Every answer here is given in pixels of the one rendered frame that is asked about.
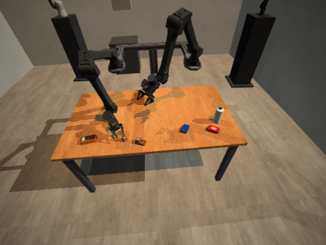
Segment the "white bottle with blue cap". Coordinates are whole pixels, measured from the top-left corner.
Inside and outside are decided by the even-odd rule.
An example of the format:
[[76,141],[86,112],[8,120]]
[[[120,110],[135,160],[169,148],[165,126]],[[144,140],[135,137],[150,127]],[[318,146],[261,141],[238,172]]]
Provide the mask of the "white bottle with blue cap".
[[223,112],[224,112],[224,108],[222,106],[216,108],[214,119],[213,119],[214,123],[216,124],[220,123]]

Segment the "orange pocket multimeter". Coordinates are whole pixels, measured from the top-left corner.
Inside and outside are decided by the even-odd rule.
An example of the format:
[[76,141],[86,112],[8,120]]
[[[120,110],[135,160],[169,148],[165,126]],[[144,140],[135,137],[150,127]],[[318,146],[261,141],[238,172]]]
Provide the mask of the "orange pocket multimeter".
[[80,144],[88,144],[88,143],[93,143],[97,141],[97,136],[96,134],[88,135],[88,136],[83,136],[80,138]]

